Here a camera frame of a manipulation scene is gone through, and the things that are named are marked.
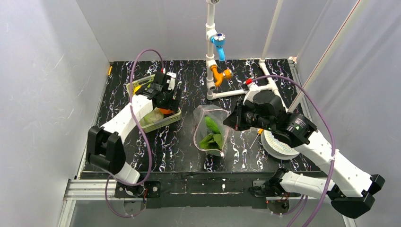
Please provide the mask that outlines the orange toy fruit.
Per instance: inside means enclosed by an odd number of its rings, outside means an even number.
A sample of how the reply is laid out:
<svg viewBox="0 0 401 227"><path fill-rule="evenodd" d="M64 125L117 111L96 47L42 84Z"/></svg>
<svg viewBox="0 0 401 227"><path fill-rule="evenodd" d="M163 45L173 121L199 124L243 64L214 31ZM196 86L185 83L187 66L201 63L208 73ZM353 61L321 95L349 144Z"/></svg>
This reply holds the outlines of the orange toy fruit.
<svg viewBox="0 0 401 227"><path fill-rule="evenodd" d="M173 114L174 113L173 110L168 110L168 109L163 109L163 108L160 108L159 110L164 115L169 115L169 114Z"/></svg>

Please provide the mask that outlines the green plastic basket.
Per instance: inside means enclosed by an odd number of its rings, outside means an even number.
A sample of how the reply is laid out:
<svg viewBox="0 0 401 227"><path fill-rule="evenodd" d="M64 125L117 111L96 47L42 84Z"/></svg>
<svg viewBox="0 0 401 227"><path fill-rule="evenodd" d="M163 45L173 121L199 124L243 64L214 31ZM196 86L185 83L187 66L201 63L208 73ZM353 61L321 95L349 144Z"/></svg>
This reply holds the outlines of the green plastic basket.
<svg viewBox="0 0 401 227"><path fill-rule="evenodd" d="M180 82L174 73L156 72L150 76L125 84L126 90L138 93L147 98L155 98L157 106L143 117L139 116L140 126L145 133L155 131L181 119L181 89Z"/></svg>

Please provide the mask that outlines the clear zip top bag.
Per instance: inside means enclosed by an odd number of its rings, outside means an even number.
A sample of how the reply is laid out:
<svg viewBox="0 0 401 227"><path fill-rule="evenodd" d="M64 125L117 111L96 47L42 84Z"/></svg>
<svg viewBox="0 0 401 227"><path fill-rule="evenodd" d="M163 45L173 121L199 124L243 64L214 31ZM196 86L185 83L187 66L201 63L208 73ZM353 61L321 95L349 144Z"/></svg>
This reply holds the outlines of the clear zip top bag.
<svg viewBox="0 0 401 227"><path fill-rule="evenodd" d="M193 134L195 147L208 154L225 157L232 129L223 124L230 112L216 105L199 105L193 116L196 123Z"/></svg>

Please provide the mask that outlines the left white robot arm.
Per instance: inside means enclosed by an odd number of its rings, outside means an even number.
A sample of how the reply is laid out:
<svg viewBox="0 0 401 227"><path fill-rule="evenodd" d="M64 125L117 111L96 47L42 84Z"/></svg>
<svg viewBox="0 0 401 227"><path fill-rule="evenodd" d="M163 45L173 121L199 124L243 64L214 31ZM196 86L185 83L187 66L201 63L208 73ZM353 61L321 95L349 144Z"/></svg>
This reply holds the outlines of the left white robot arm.
<svg viewBox="0 0 401 227"><path fill-rule="evenodd" d="M129 103L111 120L101 126L92 126L87 135L86 161L109 173L120 183L135 187L144 184L149 173L143 176L126 161L124 141L154 109L178 113L182 91L175 73L157 71L127 85Z"/></svg>

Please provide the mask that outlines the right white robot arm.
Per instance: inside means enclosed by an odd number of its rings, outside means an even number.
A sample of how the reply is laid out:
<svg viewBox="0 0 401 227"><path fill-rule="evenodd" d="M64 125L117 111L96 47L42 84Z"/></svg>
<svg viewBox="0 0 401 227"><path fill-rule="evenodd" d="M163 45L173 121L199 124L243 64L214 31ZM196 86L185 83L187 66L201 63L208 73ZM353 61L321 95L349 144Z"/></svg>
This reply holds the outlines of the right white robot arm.
<svg viewBox="0 0 401 227"><path fill-rule="evenodd" d="M285 110L279 97L261 91L250 99L239 100L233 112L223 121L236 131L251 127L270 131L275 139L308 157L327 179L296 174L280 168L263 185L253 186L258 196L269 193L299 193L313 198L328 198L332 207L349 218L358 218L370 211L385 179L370 175L332 149L317 127L304 115Z"/></svg>

